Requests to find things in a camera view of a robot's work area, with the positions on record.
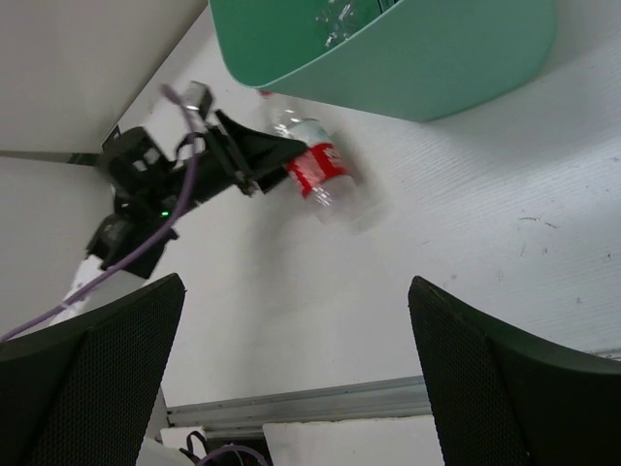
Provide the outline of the red label water bottle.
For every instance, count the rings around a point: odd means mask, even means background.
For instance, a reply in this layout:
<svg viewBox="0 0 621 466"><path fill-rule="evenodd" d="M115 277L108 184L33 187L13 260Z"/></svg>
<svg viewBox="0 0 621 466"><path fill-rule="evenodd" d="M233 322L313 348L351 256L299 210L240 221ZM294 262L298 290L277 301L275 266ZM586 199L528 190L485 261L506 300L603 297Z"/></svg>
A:
<svg viewBox="0 0 621 466"><path fill-rule="evenodd" d="M292 97L260 90L271 131L304 143L305 152L285 164L305 205L324 223L342 222L365 231L383 220L388 205L365 164L333 141L319 119Z"/></svg>

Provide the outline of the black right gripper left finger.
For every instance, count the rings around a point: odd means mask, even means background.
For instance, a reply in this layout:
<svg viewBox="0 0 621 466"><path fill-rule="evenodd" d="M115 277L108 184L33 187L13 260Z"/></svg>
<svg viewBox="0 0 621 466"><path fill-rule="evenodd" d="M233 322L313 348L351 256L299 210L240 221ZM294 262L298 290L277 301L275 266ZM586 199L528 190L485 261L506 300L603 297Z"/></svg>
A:
<svg viewBox="0 0 621 466"><path fill-rule="evenodd" d="M184 297L171 274L2 343L2 464L135 464Z"/></svg>

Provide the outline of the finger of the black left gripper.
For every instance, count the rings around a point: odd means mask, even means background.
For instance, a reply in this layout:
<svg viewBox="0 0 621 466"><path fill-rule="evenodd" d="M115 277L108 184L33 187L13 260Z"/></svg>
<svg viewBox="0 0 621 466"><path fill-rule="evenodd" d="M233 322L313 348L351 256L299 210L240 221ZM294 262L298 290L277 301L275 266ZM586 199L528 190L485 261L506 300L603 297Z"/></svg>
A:
<svg viewBox="0 0 621 466"><path fill-rule="evenodd" d="M287 176L285 166L308 149L300 140L245 127L221 110L214 116L212 154L243 194L273 189Z"/></svg>

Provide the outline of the clear crushed plastic bottle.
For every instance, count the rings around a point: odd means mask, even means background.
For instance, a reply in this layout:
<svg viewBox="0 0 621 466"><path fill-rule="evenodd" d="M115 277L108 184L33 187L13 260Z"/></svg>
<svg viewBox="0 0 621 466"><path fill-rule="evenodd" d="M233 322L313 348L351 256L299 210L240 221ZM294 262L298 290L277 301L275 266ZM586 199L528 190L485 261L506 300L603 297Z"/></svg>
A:
<svg viewBox="0 0 621 466"><path fill-rule="evenodd" d="M332 49L350 39L381 13L380 1L321 1L314 20L316 35L325 49Z"/></svg>

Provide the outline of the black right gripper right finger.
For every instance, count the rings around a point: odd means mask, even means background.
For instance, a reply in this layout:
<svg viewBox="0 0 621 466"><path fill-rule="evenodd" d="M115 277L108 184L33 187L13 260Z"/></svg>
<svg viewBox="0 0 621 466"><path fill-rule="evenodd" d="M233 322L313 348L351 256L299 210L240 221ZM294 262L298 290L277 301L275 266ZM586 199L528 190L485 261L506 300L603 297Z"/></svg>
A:
<svg viewBox="0 0 621 466"><path fill-rule="evenodd" d="M445 464L619 464L619 361L546 341L421 277L409 313Z"/></svg>

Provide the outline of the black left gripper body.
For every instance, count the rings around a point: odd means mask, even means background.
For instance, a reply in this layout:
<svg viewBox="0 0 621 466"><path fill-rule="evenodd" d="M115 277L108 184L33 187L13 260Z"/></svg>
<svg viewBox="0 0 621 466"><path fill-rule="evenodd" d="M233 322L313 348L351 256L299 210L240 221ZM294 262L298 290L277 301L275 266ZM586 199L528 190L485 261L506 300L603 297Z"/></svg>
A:
<svg viewBox="0 0 621 466"><path fill-rule="evenodd" d="M175 155L190 147L186 160L169 159L143 126L131 128L104 148L98 169L114 188L114 212L107 216L86 251L101 269L117 264L146 278L165 246L179 235L173 224L181 216L235 186L212 154L212 127L190 130Z"/></svg>

